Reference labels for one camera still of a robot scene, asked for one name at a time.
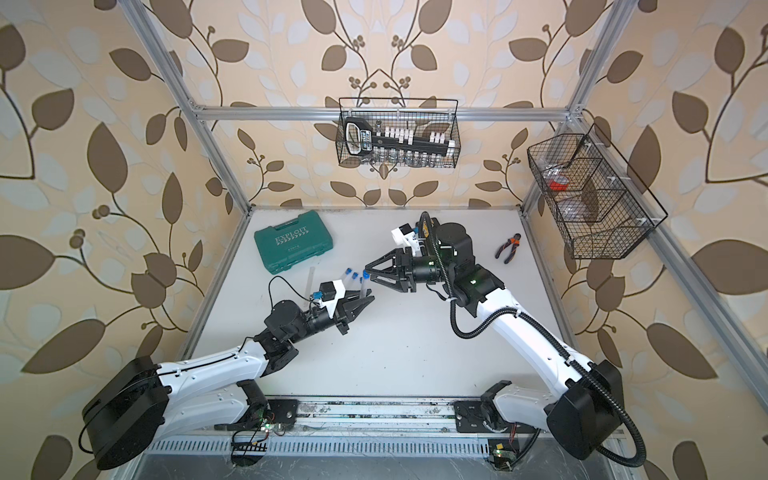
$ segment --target black tool holder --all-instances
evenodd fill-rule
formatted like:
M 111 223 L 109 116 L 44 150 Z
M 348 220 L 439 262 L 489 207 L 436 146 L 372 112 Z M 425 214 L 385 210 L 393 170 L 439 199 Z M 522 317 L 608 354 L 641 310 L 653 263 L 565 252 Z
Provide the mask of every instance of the black tool holder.
M 601 153 L 608 148 L 595 126 L 586 134 L 561 134 L 528 148 L 528 165 L 575 260 L 625 258 L 668 213 L 627 159 L 617 172 Z M 652 200 L 648 211 L 631 193 Z
M 455 168 L 461 150 L 457 109 L 457 100 L 442 98 L 340 98 L 339 165 Z M 398 133 L 388 137 L 387 131 Z M 438 140 L 430 141 L 432 136 Z

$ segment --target test tube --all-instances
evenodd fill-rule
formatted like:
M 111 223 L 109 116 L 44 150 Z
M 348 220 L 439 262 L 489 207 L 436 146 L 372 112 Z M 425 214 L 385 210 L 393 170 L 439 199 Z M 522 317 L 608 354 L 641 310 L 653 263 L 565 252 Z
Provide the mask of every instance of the test tube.
M 371 277 L 371 274 L 366 272 L 365 270 L 362 271 L 362 277 L 360 277 L 360 298 L 363 298 L 368 293 L 367 283 L 368 279 Z

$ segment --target wall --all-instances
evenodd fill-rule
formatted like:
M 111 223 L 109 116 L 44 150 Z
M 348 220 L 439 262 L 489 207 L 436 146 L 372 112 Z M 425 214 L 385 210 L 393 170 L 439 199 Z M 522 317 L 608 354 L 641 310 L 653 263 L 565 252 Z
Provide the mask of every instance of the wall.
M 561 0 L 145 2 L 200 104 L 349 96 L 562 107 L 610 4 Z
M 0 2 L 4 478 L 96 477 L 81 409 L 139 353 L 176 355 L 240 219 L 113 7 Z
M 586 114 L 763 349 L 767 6 L 641 0 Z M 548 208 L 530 218 L 581 350 L 622 372 L 647 477 L 762 478 L 768 417 L 650 245 L 576 262 Z

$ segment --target ventilation grille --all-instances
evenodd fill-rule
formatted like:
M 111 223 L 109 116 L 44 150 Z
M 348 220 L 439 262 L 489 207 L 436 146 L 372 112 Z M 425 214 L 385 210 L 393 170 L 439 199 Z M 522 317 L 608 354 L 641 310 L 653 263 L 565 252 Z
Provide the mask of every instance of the ventilation grille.
M 485 458 L 487 439 L 434 438 L 354 438 L 354 437 L 291 437 L 266 441 L 267 455 L 323 456 L 396 456 Z M 230 451 L 230 437 L 212 435 L 176 435 L 155 442 L 147 449 L 149 455 L 222 455 Z

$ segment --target white table surface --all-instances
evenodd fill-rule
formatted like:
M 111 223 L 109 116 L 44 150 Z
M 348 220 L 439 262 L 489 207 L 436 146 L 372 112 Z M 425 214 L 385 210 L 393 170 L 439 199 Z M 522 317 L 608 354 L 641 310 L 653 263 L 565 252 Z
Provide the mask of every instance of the white table surface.
M 253 233 L 288 221 L 299 210 L 256 210 L 227 278 L 204 327 L 195 356 L 239 345 L 264 329 L 270 312 L 266 286 L 272 278 L 259 256 Z M 333 249 L 282 272 L 305 294 L 314 266 L 311 291 L 338 279 L 346 268 L 358 272 L 395 247 L 390 230 L 419 220 L 420 210 L 320 210 L 333 237 Z M 472 237 L 477 263 L 500 278 L 523 307 L 561 338 L 530 246 L 516 210 L 431 210 L 440 223 L 457 222 Z M 494 259 L 498 247 L 522 235 L 508 265 Z M 284 369 L 258 379 L 267 395 L 296 396 L 479 396 L 499 380 L 528 387 L 543 382 L 533 368 L 493 329 L 474 339 L 451 330 L 449 307 L 419 284 L 417 293 L 398 293 L 369 283 L 376 299 L 349 324 L 342 336 L 332 327 L 296 344 L 299 355 Z M 281 280 L 272 284 L 275 302 L 296 298 Z M 478 320 L 457 309 L 458 324 L 474 329 Z

